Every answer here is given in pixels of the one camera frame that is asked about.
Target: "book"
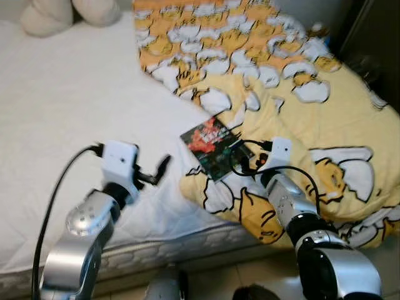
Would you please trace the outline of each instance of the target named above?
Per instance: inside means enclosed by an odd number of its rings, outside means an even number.
[[[238,141],[238,137],[215,117],[185,132],[181,139],[212,180],[218,181],[232,171],[229,165],[229,147]],[[232,163],[236,166],[243,158],[248,160],[253,156],[249,148],[242,145],[232,153]]]

